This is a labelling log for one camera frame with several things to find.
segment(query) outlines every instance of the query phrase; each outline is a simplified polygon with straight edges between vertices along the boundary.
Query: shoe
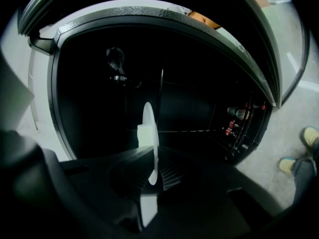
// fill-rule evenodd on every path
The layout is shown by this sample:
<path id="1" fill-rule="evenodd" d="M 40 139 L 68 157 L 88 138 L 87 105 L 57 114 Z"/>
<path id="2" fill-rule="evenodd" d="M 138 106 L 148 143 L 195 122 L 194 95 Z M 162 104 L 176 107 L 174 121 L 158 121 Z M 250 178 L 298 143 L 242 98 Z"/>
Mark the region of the shoe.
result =
<path id="1" fill-rule="evenodd" d="M 291 173 L 295 162 L 292 157 L 284 157 L 279 161 L 279 168 L 285 173 Z"/>
<path id="2" fill-rule="evenodd" d="M 313 148 L 315 140 L 319 137 L 319 132 L 313 127 L 306 127 L 304 129 L 303 138 L 306 144 Z"/>

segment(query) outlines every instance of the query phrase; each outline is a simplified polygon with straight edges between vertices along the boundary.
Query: white wall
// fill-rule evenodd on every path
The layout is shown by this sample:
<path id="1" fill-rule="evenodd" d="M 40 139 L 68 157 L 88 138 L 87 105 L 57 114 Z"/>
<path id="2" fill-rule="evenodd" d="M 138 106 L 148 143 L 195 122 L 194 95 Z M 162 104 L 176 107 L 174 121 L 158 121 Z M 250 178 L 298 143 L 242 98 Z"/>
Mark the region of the white wall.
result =
<path id="1" fill-rule="evenodd" d="M 15 13 L 0 40 L 1 52 L 17 77 L 28 87 L 28 71 L 32 49 L 28 45 L 27 38 L 18 35 L 17 13 Z M 20 134 L 34 136 L 38 133 L 33 121 L 31 108 L 28 107 L 17 131 Z"/>

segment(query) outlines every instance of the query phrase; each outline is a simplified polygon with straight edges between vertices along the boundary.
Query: open door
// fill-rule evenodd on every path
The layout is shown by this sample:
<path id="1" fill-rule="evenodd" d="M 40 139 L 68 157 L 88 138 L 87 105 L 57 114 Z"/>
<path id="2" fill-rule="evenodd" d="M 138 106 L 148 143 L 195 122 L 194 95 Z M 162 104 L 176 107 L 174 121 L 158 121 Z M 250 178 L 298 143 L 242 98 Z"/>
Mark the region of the open door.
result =
<path id="1" fill-rule="evenodd" d="M 39 37 L 41 28 L 79 9 L 108 0 L 77 0 L 77 2 L 72 4 L 67 1 L 30 1 L 20 15 L 19 33 L 30 36 L 30 42 L 34 47 L 40 47 L 42 51 L 50 53 L 52 52 L 53 42 Z M 169 1 L 192 8 L 229 31 L 250 53 L 258 65 L 259 70 L 255 72 L 253 78 L 259 77 L 259 71 L 262 72 L 269 86 L 268 90 L 263 88 L 263 92 L 265 94 L 268 92 L 266 96 L 272 106 L 280 108 L 296 84 L 292 84 L 291 89 L 283 97 L 281 63 L 276 38 L 267 18 L 255 0 L 209 0 L 219 5 L 218 9 L 214 10 L 211 9 L 211 3 L 208 0 L 197 0 L 196 3 L 194 3 L 194 0 L 162 1 Z M 304 65 L 305 61 L 301 64 L 301 69 L 304 68 Z"/>
<path id="2" fill-rule="evenodd" d="M 291 96 L 306 68 L 310 48 L 310 31 L 304 25 L 291 0 L 255 0 L 250 3 L 266 19 L 274 36 L 271 43 L 276 51 L 277 69 L 270 68 L 276 76 L 279 93 L 277 107 L 281 107 Z"/>

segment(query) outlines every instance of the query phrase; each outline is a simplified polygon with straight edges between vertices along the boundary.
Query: sneaker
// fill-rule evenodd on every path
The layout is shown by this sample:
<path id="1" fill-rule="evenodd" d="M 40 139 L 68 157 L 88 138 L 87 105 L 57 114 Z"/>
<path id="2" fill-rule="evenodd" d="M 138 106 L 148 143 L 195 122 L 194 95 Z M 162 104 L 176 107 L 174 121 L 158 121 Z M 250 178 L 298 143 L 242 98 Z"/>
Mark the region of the sneaker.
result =
<path id="1" fill-rule="evenodd" d="M 319 132 L 313 127 L 306 127 L 304 129 L 303 138 L 306 144 L 313 148 L 315 140 L 319 137 Z"/>
<path id="2" fill-rule="evenodd" d="M 284 157 L 279 162 L 279 168 L 285 173 L 291 173 L 295 162 L 292 157 Z"/>

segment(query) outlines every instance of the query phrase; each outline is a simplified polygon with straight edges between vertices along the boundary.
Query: white disc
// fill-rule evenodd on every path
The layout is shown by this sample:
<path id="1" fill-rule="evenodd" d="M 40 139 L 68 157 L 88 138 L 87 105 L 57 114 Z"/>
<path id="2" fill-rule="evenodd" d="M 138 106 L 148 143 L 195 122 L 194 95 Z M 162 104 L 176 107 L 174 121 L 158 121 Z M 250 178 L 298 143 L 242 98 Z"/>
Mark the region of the white disc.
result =
<path id="1" fill-rule="evenodd" d="M 150 130 L 152 132 L 152 136 L 150 136 L 150 135 L 145 135 L 144 137 L 141 136 L 141 134 L 139 134 L 139 129 L 142 131 L 143 127 L 144 127 L 144 130 L 145 130 L 145 128 L 147 128 L 145 132 Z M 152 106 L 149 102 L 147 102 L 144 106 L 143 125 L 138 126 L 138 139 L 139 139 L 139 145 L 140 145 L 140 142 L 142 142 L 142 141 L 143 141 L 144 146 L 145 145 L 151 146 L 153 144 L 153 147 L 154 147 L 154 170 L 153 170 L 151 176 L 149 177 L 149 182 L 151 185 L 155 185 L 155 183 L 158 179 L 159 134 L 158 134 L 158 129 L 157 129 L 156 123 L 155 123 L 153 109 L 152 109 Z"/>

